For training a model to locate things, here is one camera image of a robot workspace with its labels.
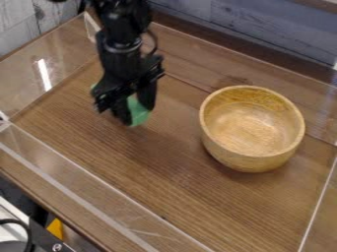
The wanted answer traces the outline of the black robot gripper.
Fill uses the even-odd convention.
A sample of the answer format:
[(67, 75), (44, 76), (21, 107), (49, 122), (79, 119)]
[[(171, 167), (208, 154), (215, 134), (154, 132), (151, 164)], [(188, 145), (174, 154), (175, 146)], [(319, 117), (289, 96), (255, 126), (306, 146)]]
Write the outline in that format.
[[(108, 42), (103, 31), (96, 33), (96, 47), (103, 67), (99, 91), (116, 89), (133, 93), (140, 105), (151, 111), (156, 100), (156, 82), (163, 77), (163, 57), (150, 52), (140, 53), (142, 39), (137, 37), (128, 44)], [(111, 106), (113, 116), (125, 126), (131, 125), (127, 99), (119, 99)]]

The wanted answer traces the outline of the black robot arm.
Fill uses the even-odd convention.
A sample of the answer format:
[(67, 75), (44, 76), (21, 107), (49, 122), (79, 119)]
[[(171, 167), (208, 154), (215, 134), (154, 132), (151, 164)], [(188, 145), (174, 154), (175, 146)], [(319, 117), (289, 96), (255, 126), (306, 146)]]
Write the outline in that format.
[(128, 126), (137, 126), (155, 107), (158, 80), (164, 76), (158, 38), (148, 26), (147, 0), (91, 0), (103, 25), (96, 48), (103, 67), (91, 89), (96, 110), (105, 110)]

